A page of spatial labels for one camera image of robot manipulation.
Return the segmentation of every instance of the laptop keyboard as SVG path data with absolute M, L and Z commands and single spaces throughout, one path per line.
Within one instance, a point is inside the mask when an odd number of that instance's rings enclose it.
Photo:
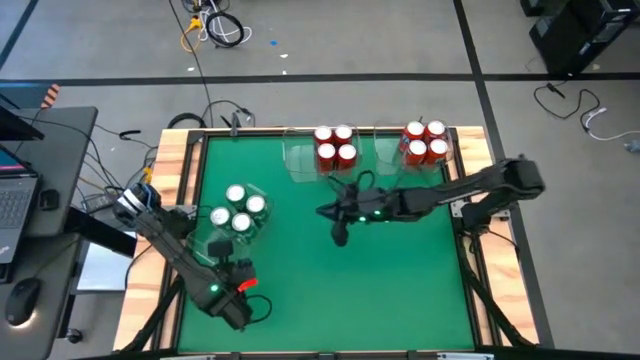
M 0 190 L 0 229 L 21 227 L 30 201 L 31 190 Z

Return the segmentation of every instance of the green table surface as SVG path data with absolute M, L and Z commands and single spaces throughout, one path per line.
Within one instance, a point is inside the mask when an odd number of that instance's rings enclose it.
M 376 169 L 374 140 L 362 137 L 360 168 Z M 226 188 L 251 183 L 274 202 L 250 247 L 259 285 L 248 294 L 273 301 L 265 321 L 234 331 L 185 302 L 182 352 L 301 352 L 472 349 L 473 340 L 451 218 L 440 207 L 416 223 L 355 224 L 349 243 L 334 245 L 331 222 L 315 214 L 335 200 L 326 181 L 294 182 L 283 164 L 282 139 L 211 138 L 201 189 L 196 251 L 206 253 L 210 208 L 226 205 Z M 376 185 L 428 186 L 439 172 L 378 176 Z M 266 311 L 252 299 L 254 317 Z

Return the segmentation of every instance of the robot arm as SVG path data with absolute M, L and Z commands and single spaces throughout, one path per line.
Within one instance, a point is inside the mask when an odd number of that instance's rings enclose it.
M 147 184 L 125 190 L 114 205 L 114 213 L 144 236 L 178 272 L 187 294 L 201 311 L 222 317 L 236 330 L 251 323 L 253 311 L 244 290 L 256 283 L 255 270 L 248 259 L 237 263 L 227 260 L 233 251 L 230 240 L 216 246 L 217 265 L 200 265 L 179 240 L 195 229 L 195 220 L 183 211 L 163 209 L 160 194 Z
M 331 235 L 338 246 L 346 245 L 347 225 L 357 221 L 418 221 L 438 206 L 488 193 L 480 202 L 466 204 L 461 209 L 463 228 L 470 232 L 481 231 L 489 225 L 493 214 L 516 201 L 534 199 L 545 188 L 536 164 L 523 156 L 502 160 L 471 176 L 429 188 L 386 191 L 372 184 L 361 190 L 359 183 L 365 173 L 360 174 L 355 183 L 343 184 L 338 200 L 316 210 L 334 222 Z

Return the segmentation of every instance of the wooden table frame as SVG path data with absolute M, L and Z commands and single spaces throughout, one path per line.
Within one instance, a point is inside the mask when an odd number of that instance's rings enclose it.
M 239 129 L 239 135 L 263 134 L 275 136 L 282 134 L 284 128 Z M 360 128 L 371 132 L 372 128 Z M 160 140 L 152 185 L 162 195 L 163 205 L 191 204 L 199 198 L 198 181 L 204 158 L 200 156 L 203 136 L 228 136 L 228 129 L 164 130 Z M 459 174 L 472 174 L 491 165 L 482 127 L 457 127 L 454 134 L 456 157 L 448 164 L 448 175 L 455 179 Z M 509 242 L 492 234 L 480 237 L 460 238 L 464 251 L 478 279 L 492 294 L 502 312 L 515 328 L 529 341 L 552 347 L 553 342 L 548 321 L 544 312 L 541 295 L 519 210 L 511 211 L 511 226 L 516 233 L 516 242 L 520 248 L 520 259 Z M 495 233 L 514 238 L 509 222 L 493 220 L 491 230 Z M 148 242 L 139 238 L 136 255 L 146 249 Z M 114 349 L 120 349 L 129 343 L 142 327 L 158 303 L 159 297 L 168 288 L 172 273 L 162 256 L 150 249 L 132 267 L 129 287 L 125 294 L 120 323 L 116 334 Z M 465 284 L 472 334 L 476 345 L 508 345 L 504 334 L 497 327 L 493 317 L 488 314 L 477 294 Z M 154 333 L 147 348 L 171 348 L 179 331 L 175 321 L 176 312 L 182 309 L 183 296 L 174 300 L 167 311 L 165 321 Z

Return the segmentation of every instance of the laptop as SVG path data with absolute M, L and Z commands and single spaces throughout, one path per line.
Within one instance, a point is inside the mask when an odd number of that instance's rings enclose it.
M 9 264 L 38 195 L 40 176 L 0 145 L 0 264 Z

